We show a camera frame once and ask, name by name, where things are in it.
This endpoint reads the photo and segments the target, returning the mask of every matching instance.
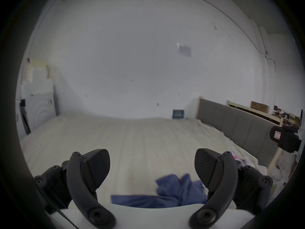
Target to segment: cardboard box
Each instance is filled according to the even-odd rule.
[[[264,113],[269,112],[269,106],[267,106],[265,104],[260,104],[260,103],[257,103],[257,102],[253,102],[253,101],[251,101],[251,108],[259,110],[259,111],[264,112]]]

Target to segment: wire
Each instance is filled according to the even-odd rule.
[[[217,10],[219,10],[220,12],[222,12],[225,16],[227,16],[235,25],[237,25],[238,27],[239,27],[239,29],[241,29],[242,30],[242,32],[247,36],[247,38],[250,40],[250,42],[252,42],[252,44],[253,44],[253,46],[256,48],[256,50],[259,52],[259,53],[262,53],[264,56],[265,56],[265,58],[266,59],[269,59],[269,60],[272,60],[273,61],[273,63],[275,63],[274,62],[274,60],[273,59],[270,59],[270,58],[267,58],[266,57],[266,55],[265,55],[265,53],[263,53],[263,52],[261,52],[261,51],[259,51],[258,50],[258,48],[257,48],[257,46],[254,44],[254,42],[250,39],[250,37],[246,34],[246,32],[230,17],[230,16],[228,16],[225,12],[223,12],[222,10],[220,10],[219,8],[217,8],[215,5],[213,5],[212,3],[210,3],[210,2],[208,2],[207,0],[202,0],[202,1],[204,1],[204,2],[206,2],[206,3],[208,3],[208,4],[210,4],[211,6],[213,6],[214,8],[216,8]]]

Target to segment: white bed sheet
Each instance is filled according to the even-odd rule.
[[[109,151],[110,172],[97,189],[100,203],[110,203],[112,194],[156,195],[155,180],[189,173],[198,180],[194,157],[198,148],[233,151],[264,175],[255,157],[215,128],[195,119],[121,120],[68,114],[56,117],[21,141],[21,149],[33,176],[69,160],[72,152]]]

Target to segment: upholstered headboard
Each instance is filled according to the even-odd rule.
[[[200,98],[197,119],[222,131],[262,166],[269,167],[279,151],[269,137],[275,124],[256,115]]]

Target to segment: blue towel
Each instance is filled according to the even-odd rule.
[[[113,204],[137,208],[169,208],[189,204],[205,204],[207,196],[201,181],[191,181],[190,175],[185,174],[181,179],[168,175],[156,180],[159,196],[149,195],[112,195]]]

